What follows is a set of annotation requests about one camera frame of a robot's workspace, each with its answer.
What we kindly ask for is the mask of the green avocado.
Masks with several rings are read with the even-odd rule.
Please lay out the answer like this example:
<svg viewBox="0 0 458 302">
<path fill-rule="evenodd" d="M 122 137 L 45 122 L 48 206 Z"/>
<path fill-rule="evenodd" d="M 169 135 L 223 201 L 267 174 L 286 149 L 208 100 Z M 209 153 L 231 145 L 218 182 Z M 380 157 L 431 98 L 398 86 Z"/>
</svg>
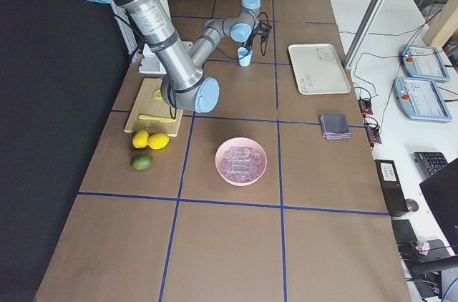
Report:
<svg viewBox="0 0 458 302">
<path fill-rule="evenodd" d="M 148 154 L 138 154 L 130 160 L 130 167 L 135 171 L 147 170 L 152 164 L 153 157 Z"/>
</svg>

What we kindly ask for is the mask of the yellow plastic knife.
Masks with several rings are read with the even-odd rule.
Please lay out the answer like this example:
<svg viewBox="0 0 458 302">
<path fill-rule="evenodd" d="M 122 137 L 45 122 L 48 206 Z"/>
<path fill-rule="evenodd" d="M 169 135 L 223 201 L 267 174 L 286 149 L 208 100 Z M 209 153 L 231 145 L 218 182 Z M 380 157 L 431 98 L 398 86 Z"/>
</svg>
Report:
<svg viewBox="0 0 458 302">
<path fill-rule="evenodd" d="M 138 118 L 140 120 L 158 121 L 161 123 L 172 123 L 176 121 L 176 119 L 173 119 L 171 117 L 158 117 L 158 116 L 144 115 L 144 114 L 140 114 Z"/>
</svg>

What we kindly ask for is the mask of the pink bowl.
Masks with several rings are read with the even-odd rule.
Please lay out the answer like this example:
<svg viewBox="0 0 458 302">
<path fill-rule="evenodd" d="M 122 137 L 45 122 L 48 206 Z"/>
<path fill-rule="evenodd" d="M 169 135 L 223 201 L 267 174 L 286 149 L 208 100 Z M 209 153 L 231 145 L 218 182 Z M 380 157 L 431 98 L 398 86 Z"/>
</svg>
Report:
<svg viewBox="0 0 458 302">
<path fill-rule="evenodd" d="M 226 182 L 246 186 L 262 177 L 267 168 L 267 155 L 255 140 L 234 137 L 217 149 L 215 167 Z"/>
</svg>

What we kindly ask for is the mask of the yellow lemon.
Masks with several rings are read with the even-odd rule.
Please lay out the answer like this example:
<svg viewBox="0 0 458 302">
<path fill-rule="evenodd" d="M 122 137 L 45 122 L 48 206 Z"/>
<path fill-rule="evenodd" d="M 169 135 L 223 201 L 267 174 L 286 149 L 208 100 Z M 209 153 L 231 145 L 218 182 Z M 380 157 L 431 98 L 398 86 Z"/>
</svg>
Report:
<svg viewBox="0 0 458 302">
<path fill-rule="evenodd" d="M 160 150 L 168 145 L 170 137 L 165 133 L 155 133 L 148 137 L 147 146 L 152 150 Z"/>
<path fill-rule="evenodd" d="M 146 130 L 137 131 L 132 138 L 132 146 L 136 149 L 142 149 L 147 146 L 150 134 Z"/>
</svg>

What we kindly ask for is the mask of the light blue plastic cup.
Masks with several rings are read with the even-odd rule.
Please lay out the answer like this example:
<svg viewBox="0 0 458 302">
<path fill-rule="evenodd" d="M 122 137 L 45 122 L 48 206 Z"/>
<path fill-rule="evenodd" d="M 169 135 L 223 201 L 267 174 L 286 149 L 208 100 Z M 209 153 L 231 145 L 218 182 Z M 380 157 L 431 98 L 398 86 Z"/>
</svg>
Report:
<svg viewBox="0 0 458 302">
<path fill-rule="evenodd" d="M 238 51 L 238 64 L 241 67 L 247 67 L 251 63 L 251 58 L 253 55 L 253 51 L 251 49 L 247 49 L 245 47 L 239 47 Z"/>
</svg>

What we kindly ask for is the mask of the black laptop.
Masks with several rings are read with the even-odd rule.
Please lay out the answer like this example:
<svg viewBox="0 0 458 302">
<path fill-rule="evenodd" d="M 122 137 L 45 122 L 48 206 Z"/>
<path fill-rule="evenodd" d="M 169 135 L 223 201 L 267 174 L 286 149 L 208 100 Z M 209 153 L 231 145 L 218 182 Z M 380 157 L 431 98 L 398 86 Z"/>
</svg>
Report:
<svg viewBox="0 0 458 302">
<path fill-rule="evenodd" d="M 419 186 L 444 237 L 457 246 L 457 159 Z"/>
</svg>

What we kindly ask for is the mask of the cream bear tray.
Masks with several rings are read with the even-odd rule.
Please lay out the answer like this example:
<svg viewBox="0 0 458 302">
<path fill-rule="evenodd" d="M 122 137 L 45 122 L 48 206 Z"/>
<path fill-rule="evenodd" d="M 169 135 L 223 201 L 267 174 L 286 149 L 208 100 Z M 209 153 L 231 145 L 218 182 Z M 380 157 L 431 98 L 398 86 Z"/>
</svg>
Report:
<svg viewBox="0 0 458 302">
<path fill-rule="evenodd" d="M 332 44 L 292 44 L 288 54 L 302 95 L 350 92 L 349 81 Z"/>
</svg>

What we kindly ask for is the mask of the lemon slices stack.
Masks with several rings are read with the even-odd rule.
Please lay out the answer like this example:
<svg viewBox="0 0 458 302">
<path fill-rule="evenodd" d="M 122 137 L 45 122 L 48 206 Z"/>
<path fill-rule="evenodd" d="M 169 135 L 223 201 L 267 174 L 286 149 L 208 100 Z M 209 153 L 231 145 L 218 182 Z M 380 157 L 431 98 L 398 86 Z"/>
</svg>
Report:
<svg viewBox="0 0 458 302">
<path fill-rule="evenodd" d="M 155 99 L 162 99 L 162 94 L 161 94 L 161 91 L 158 89 L 154 92 L 154 98 Z"/>
</svg>

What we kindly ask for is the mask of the black box device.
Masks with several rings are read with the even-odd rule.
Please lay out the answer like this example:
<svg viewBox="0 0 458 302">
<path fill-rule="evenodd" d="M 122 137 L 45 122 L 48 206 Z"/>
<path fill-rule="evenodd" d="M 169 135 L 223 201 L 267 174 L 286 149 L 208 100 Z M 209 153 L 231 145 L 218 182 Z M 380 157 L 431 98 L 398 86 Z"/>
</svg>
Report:
<svg viewBox="0 0 458 302">
<path fill-rule="evenodd" d="M 409 210 L 393 160 L 374 160 L 386 208 L 393 217 L 406 215 Z"/>
</svg>

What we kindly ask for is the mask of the upper teach pendant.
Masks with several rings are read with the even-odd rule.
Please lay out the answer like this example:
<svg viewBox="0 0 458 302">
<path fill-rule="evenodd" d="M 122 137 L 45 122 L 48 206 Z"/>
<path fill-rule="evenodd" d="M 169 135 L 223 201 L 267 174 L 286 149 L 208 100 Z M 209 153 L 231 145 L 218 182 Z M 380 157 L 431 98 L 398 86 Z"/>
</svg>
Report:
<svg viewBox="0 0 458 302">
<path fill-rule="evenodd" d="M 409 76 L 433 79 L 436 82 L 450 80 L 446 65 L 436 47 L 404 44 L 400 47 L 400 55 Z"/>
</svg>

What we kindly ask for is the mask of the black keyboard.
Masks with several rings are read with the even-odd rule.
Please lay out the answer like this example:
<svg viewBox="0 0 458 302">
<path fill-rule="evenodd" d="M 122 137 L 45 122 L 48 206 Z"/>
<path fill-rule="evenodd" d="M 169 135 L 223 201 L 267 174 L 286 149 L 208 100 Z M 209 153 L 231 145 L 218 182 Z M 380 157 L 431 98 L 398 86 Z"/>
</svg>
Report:
<svg viewBox="0 0 458 302">
<path fill-rule="evenodd" d="M 414 152 L 414 160 L 425 177 L 434 175 L 448 165 L 447 159 L 441 152 Z"/>
</svg>

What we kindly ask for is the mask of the grey folded cloth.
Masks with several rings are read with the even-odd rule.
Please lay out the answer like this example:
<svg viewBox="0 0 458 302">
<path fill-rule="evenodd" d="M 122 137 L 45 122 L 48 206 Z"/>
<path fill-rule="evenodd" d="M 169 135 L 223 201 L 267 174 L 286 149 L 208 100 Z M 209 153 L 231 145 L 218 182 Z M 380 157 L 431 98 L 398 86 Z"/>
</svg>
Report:
<svg viewBox="0 0 458 302">
<path fill-rule="evenodd" d="M 343 114 L 321 114 L 322 135 L 327 140 L 349 139 L 351 131 L 346 115 Z"/>
</svg>

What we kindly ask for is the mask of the lower teach pendant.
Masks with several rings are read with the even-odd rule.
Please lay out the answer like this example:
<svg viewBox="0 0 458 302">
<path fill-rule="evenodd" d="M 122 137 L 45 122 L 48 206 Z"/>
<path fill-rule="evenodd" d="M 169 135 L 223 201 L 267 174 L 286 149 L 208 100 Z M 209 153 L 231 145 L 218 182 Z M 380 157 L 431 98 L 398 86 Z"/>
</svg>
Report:
<svg viewBox="0 0 458 302">
<path fill-rule="evenodd" d="M 451 122 L 452 116 L 432 79 L 397 77 L 394 80 L 396 100 L 411 120 Z"/>
</svg>

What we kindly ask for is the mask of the clear ice cubes pile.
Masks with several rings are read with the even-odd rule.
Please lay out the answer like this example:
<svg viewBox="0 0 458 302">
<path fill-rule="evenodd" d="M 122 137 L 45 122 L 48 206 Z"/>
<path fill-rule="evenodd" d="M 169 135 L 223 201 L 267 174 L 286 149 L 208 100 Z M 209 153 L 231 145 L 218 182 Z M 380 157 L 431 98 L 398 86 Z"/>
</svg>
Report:
<svg viewBox="0 0 458 302">
<path fill-rule="evenodd" d="M 223 177 L 231 182 L 248 183 L 261 176 L 263 157 L 252 147 L 231 147 L 223 154 Z"/>
</svg>

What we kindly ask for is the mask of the computer mouse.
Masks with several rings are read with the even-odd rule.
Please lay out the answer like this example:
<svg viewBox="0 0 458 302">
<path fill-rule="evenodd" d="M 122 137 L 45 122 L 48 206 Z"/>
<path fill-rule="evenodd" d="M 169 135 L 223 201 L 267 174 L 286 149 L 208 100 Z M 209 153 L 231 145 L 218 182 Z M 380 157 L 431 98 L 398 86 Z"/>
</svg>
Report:
<svg viewBox="0 0 458 302">
<path fill-rule="evenodd" d="M 407 210 L 410 213 L 415 213 L 416 211 L 419 210 L 419 205 L 418 205 L 417 201 L 408 198 L 408 199 L 405 200 L 405 202 L 406 202 Z"/>
</svg>

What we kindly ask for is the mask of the wooden cutting board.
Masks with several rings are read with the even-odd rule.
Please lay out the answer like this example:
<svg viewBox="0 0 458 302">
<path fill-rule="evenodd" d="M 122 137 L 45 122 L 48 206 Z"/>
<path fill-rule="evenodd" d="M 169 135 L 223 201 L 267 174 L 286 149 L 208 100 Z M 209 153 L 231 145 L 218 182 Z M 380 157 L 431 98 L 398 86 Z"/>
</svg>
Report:
<svg viewBox="0 0 458 302">
<path fill-rule="evenodd" d="M 150 134 L 162 132 L 177 137 L 183 110 L 170 108 L 159 97 L 161 83 L 160 79 L 143 80 L 127 119 L 125 133 L 146 130 Z"/>
</svg>

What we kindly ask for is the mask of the aluminium frame post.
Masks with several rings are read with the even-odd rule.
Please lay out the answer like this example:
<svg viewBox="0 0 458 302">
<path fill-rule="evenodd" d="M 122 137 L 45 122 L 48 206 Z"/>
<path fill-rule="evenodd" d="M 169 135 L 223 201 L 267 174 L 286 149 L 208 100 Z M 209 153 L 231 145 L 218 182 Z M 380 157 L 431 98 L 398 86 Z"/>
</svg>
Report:
<svg viewBox="0 0 458 302">
<path fill-rule="evenodd" d="M 345 69 L 350 69 L 353 66 L 353 63 L 356 59 L 356 55 L 358 54 L 358 51 L 362 47 L 362 44 L 366 36 L 369 34 L 369 30 L 372 24 L 374 23 L 378 12 L 380 11 L 381 7 L 383 6 L 384 1 L 385 0 L 371 0 L 370 1 L 368 8 L 363 16 L 363 19 L 361 20 L 361 23 L 357 29 L 355 37 L 347 52 L 347 55 L 344 61 Z"/>
</svg>

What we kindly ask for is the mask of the teach pendant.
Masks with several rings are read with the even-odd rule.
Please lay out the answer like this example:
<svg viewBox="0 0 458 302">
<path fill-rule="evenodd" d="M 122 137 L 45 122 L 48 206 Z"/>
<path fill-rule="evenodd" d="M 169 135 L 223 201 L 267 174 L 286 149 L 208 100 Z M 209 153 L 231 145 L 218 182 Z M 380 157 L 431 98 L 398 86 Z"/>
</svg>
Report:
<svg viewBox="0 0 458 302">
<path fill-rule="evenodd" d="M 404 44 L 400 47 L 400 55 L 409 76 L 433 79 L 436 82 L 450 80 L 446 65 L 436 47 Z"/>
<path fill-rule="evenodd" d="M 432 79 L 397 77 L 394 80 L 396 100 L 411 120 L 451 122 L 452 116 Z"/>
</svg>

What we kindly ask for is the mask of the orange black power strip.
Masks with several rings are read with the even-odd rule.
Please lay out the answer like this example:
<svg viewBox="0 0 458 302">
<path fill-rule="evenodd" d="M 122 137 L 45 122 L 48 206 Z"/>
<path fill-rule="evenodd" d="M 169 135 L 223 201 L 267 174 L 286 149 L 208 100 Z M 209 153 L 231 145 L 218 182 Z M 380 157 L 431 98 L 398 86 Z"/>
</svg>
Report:
<svg viewBox="0 0 458 302">
<path fill-rule="evenodd" d="M 358 104 L 359 104 L 359 109 L 363 115 L 371 116 L 373 114 L 372 103 L 369 98 L 358 99 Z"/>
</svg>

